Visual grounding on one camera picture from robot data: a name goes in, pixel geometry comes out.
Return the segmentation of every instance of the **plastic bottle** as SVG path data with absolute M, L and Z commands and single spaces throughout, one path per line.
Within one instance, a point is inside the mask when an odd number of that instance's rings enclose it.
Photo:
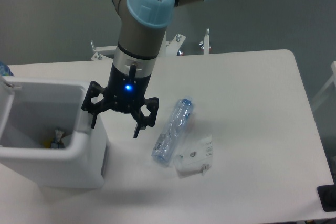
M 0 61 L 0 76 L 14 76 L 10 68 Z
M 156 142 L 152 156 L 160 163 L 168 164 L 187 125 L 194 106 L 190 97 L 178 100 L 166 125 Z

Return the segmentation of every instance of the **blue led light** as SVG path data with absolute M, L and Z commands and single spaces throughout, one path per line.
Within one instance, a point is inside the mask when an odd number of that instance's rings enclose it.
M 125 89 L 126 89 L 127 91 L 132 91 L 133 87 L 132 87 L 131 85 L 126 85 L 126 86 L 125 86 Z

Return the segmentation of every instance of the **white plastic container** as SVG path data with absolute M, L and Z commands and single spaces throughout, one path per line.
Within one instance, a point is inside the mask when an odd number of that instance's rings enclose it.
M 39 186 L 101 187 L 109 141 L 101 118 L 91 129 L 92 115 L 81 110 L 88 86 L 0 77 L 0 163 Z M 56 128 L 72 135 L 70 145 L 46 149 Z

